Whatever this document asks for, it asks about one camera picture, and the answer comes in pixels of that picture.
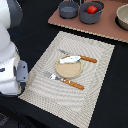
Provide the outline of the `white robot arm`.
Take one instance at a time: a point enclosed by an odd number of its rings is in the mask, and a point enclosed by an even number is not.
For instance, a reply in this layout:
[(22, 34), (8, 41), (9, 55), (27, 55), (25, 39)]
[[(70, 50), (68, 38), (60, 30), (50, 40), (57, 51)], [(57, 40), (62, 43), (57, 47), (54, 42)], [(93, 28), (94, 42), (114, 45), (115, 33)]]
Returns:
[(28, 82), (28, 66), (11, 41), (9, 28), (20, 24), (22, 9), (17, 0), (0, 0), (0, 96), (20, 96)]

